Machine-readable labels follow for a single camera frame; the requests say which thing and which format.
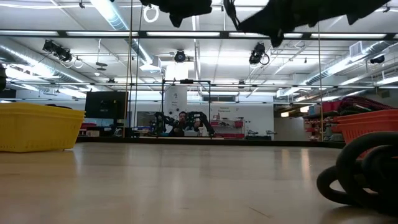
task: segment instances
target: black object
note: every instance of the black object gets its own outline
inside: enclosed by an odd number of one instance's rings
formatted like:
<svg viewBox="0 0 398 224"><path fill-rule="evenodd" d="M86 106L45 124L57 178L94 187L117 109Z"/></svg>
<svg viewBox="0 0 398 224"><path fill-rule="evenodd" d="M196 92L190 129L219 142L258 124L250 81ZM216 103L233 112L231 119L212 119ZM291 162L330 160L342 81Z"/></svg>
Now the black object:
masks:
<svg viewBox="0 0 398 224"><path fill-rule="evenodd" d="M86 97L86 117L100 119L124 119L126 112L126 92L88 92Z"/></svg>
<svg viewBox="0 0 398 224"><path fill-rule="evenodd" d="M244 83L244 81L243 80L240 80L239 81L239 83L238 83L238 85L244 85L245 83Z"/></svg>
<svg viewBox="0 0 398 224"><path fill-rule="evenodd" d="M193 128L197 120L200 120L201 123L206 127L209 136L213 137L215 130L213 127L211 127L209 121L207 120L207 116L203 112L200 111L188 112L185 118L185 125L187 127ZM152 127L152 134L160 136L160 134L166 131L166 124L174 128L179 126L179 121L169 116L166 116L161 112L156 112L155 121L152 121L150 124Z"/></svg>
<svg viewBox="0 0 398 224"><path fill-rule="evenodd" d="M264 43L257 43L256 46L254 47L254 50L252 50L251 55L249 57L249 63L251 65L257 65L258 63L261 63L261 59L263 56L268 57L266 54L266 47L264 46Z"/></svg>
<svg viewBox="0 0 398 224"><path fill-rule="evenodd" d="M337 158L336 166L322 172L317 186L326 198L349 205L370 208L380 213L398 216L398 133L369 133L358 137L344 147ZM362 161L357 158L373 149ZM338 180L344 192L330 190L329 184ZM370 188L376 194L364 190Z"/></svg>
<svg viewBox="0 0 398 224"><path fill-rule="evenodd" d="M182 20L191 16L211 13L211 0L140 0L145 6L159 6L162 12L170 13L169 17L174 27L180 27Z"/></svg>
<svg viewBox="0 0 398 224"><path fill-rule="evenodd" d="M180 80L180 83L181 84L193 84L193 80L190 80L190 79L184 79L184 80Z"/></svg>
<svg viewBox="0 0 398 224"><path fill-rule="evenodd" d="M70 49L65 49L52 40L45 40L43 50L49 54L53 54L63 62L70 62L73 58Z"/></svg>
<svg viewBox="0 0 398 224"><path fill-rule="evenodd" d="M224 0L227 15L235 28L242 32L268 35L273 47L278 47L284 34L298 26L315 26L318 22L347 15L348 24L368 16L389 0L270 0L264 9L243 22L236 17L234 0Z"/></svg>
<svg viewBox="0 0 398 224"><path fill-rule="evenodd" d="M7 85L6 69L0 64L0 92L2 92Z"/></svg>
<svg viewBox="0 0 398 224"><path fill-rule="evenodd" d="M186 58L187 58L187 56L185 55L183 50L178 50L177 53L174 56L174 60L177 63L184 62Z"/></svg>
<svg viewBox="0 0 398 224"><path fill-rule="evenodd" d="M385 61L384 55L370 60L371 63L383 63L384 61Z"/></svg>
<svg viewBox="0 0 398 224"><path fill-rule="evenodd" d="M83 5L83 0L80 0L80 2L79 2L79 7L80 7L81 9L85 9L85 8L86 8L85 5Z"/></svg>

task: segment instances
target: security camera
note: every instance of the security camera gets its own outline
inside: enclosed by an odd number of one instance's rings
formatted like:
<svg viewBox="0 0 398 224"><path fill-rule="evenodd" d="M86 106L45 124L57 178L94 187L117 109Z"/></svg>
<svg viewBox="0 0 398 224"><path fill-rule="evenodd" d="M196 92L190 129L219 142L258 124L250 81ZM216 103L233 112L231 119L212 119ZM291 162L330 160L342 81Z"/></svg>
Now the security camera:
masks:
<svg viewBox="0 0 398 224"><path fill-rule="evenodd" d="M178 50L177 53L174 56L174 60L177 63L184 62L186 58L187 58L187 56L185 55L183 50Z"/></svg>

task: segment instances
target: television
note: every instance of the television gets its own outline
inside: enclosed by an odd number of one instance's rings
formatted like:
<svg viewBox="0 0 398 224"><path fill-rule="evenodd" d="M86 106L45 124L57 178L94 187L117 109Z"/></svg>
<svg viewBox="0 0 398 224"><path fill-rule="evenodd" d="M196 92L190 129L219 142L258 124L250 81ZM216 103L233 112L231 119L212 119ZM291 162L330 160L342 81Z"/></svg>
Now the television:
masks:
<svg viewBox="0 0 398 224"><path fill-rule="evenodd" d="M86 118L124 119L127 111L125 91L88 92L86 96Z"/></svg>

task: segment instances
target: yellow basket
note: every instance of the yellow basket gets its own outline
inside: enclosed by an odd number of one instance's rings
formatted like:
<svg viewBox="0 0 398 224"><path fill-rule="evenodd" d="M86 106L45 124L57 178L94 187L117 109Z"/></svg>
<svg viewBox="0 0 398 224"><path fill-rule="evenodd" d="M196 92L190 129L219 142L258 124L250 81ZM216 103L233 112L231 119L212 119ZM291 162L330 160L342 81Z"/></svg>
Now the yellow basket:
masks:
<svg viewBox="0 0 398 224"><path fill-rule="evenodd" d="M73 148L85 112L30 103L0 104L0 151Z"/></svg>

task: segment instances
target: wooden floor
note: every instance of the wooden floor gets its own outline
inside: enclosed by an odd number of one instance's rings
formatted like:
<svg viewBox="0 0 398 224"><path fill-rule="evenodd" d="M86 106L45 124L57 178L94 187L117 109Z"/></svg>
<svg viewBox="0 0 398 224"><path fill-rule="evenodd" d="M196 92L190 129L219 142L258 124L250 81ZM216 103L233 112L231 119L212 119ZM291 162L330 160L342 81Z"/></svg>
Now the wooden floor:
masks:
<svg viewBox="0 0 398 224"><path fill-rule="evenodd" d="M318 193L339 151L81 143L0 153L0 224L398 222Z"/></svg>

